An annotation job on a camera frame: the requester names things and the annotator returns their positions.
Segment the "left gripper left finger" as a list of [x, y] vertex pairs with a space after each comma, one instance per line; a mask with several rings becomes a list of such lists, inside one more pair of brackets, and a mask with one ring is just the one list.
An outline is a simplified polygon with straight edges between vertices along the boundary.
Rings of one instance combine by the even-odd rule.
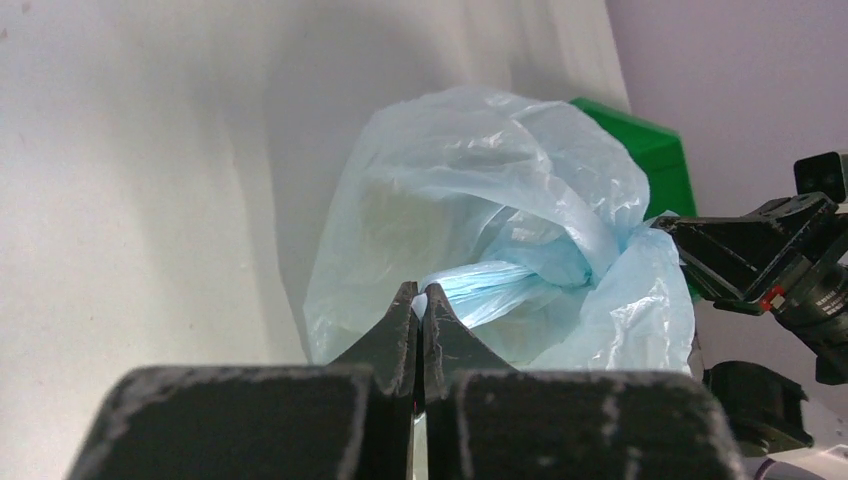
[[325, 366], [150, 366], [105, 397], [73, 479], [409, 479], [418, 287]]

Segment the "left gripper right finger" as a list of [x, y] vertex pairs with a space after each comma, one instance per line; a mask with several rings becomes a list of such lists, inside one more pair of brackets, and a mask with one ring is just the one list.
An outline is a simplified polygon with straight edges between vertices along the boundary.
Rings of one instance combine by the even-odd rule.
[[432, 479], [743, 479], [718, 401], [663, 371], [518, 371], [424, 290]]

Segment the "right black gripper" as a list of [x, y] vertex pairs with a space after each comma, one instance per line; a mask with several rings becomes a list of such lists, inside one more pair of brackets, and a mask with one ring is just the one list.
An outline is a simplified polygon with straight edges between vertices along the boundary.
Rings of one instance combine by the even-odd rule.
[[765, 305], [815, 354], [815, 380], [847, 383], [847, 235], [839, 205], [814, 192], [739, 217], [661, 216], [688, 285], [720, 305]]

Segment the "light blue plastic bag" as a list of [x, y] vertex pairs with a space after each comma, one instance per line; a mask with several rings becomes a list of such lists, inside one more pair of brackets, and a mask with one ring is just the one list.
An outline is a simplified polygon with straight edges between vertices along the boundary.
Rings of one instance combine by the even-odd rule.
[[465, 86], [388, 106], [328, 211], [309, 357], [335, 359], [414, 281], [514, 367], [688, 373], [693, 304], [649, 203], [625, 146], [573, 104]]

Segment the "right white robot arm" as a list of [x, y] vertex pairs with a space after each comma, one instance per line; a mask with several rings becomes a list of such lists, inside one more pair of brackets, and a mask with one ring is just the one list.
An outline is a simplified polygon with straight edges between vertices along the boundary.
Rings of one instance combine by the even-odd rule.
[[[656, 218], [687, 282], [716, 309], [770, 314], [815, 356], [817, 382], [847, 381], [847, 216], [820, 192], [766, 202], [740, 217]], [[803, 387], [759, 364], [725, 361], [704, 385], [720, 402], [757, 477], [783, 463], [823, 479], [847, 475], [847, 423]]]

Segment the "green plastic tray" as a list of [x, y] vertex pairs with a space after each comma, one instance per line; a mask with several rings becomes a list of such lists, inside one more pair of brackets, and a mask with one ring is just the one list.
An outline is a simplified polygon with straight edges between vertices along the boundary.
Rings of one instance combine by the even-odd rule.
[[646, 174], [650, 187], [647, 219], [667, 212], [697, 214], [683, 142], [678, 133], [588, 98], [571, 103], [618, 140]]

